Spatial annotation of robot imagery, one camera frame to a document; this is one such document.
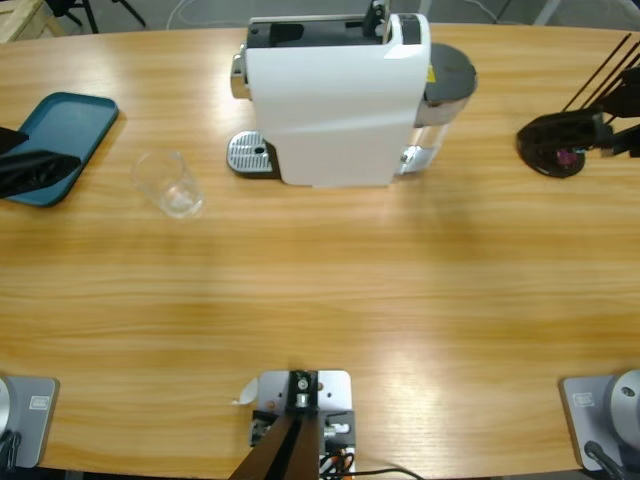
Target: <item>wooden table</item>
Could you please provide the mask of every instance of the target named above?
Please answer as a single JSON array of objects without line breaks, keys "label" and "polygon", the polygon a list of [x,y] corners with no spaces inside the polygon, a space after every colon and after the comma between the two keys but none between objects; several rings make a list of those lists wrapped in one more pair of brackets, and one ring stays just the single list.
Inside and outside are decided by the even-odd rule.
[{"label": "wooden table", "polygon": [[[640,365],[640,162],[557,180],[513,142],[621,35],[434,26],[478,92],[431,169],[358,189],[228,170],[227,141],[255,126],[229,89],[242,30],[0,46],[0,124],[58,90],[121,109],[62,204],[0,204],[0,369],[61,382],[44,465],[224,477],[249,450],[250,409],[230,403],[251,378],[343,368],[360,468],[576,468],[558,381]],[[154,148],[184,152],[200,218],[132,188]]]}]

